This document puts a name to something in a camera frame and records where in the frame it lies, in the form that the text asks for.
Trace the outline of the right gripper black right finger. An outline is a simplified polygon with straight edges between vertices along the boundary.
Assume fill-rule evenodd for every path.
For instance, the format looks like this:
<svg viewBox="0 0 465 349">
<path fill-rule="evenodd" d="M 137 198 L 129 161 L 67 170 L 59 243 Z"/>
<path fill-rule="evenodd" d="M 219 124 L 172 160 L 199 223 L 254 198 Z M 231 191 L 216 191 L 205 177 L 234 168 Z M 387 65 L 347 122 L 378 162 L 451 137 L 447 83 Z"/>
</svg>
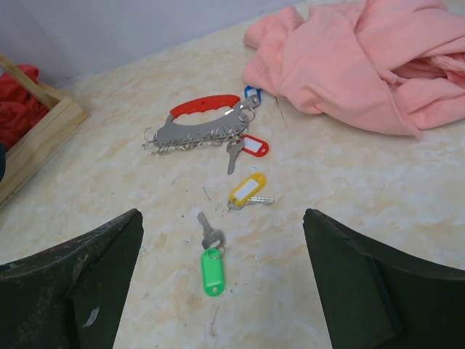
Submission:
<svg viewBox="0 0 465 349">
<path fill-rule="evenodd" d="M 464 271 L 307 209 L 304 234 L 333 348 L 463 348 Z"/>
</svg>

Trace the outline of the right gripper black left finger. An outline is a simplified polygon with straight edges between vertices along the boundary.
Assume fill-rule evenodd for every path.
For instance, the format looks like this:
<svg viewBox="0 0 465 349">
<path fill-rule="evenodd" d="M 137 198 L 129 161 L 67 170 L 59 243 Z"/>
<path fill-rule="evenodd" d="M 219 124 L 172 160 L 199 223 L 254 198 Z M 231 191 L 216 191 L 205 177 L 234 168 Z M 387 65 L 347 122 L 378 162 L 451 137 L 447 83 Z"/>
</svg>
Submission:
<svg viewBox="0 0 465 349">
<path fill-rule="evenodd" d="M 142 245 L 137 209 L 1 265 L 2 348 L 112 348 Z"/>
</svg>

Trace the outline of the green tag with key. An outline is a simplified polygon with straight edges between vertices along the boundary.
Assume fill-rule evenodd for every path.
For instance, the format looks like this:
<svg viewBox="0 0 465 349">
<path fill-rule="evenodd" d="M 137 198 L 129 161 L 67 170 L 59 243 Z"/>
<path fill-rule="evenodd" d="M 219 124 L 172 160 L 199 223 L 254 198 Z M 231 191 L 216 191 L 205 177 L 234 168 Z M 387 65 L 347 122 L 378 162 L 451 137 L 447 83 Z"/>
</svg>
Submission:
<svg viewBox="0 0 465 349">
<path fill-rule="evenodd" d="M 217 297 L 225 290 L 225 275 L 222 265 L 222 251 L 225 237 L 220 230 L 213 229 L 203 212 L 198 213 L 202 225 L 204 249 L 201 255 L 203 290 L 210 297 Z"/>
</svg>

